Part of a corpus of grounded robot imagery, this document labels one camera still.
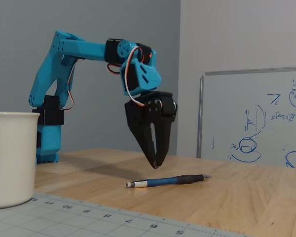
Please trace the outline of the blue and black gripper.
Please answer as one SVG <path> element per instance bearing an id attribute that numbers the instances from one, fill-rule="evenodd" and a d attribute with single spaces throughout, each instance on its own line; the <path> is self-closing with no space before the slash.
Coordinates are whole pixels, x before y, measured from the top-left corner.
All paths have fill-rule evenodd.
<path id="1" fill-rule="evenodd" d="M 129 102 L 124 104 L 127 124 L 149 164 L 157 169 L 167 156 L 171 125 L 175 121 L 177 103 L 170 92 L 158 91 L 161 75 L 155 64 L 137 59 L 126 60 L 120 69 L 124 93 Z M 160 116 L 154 123 L 156 154 L 147 117 Z"/>

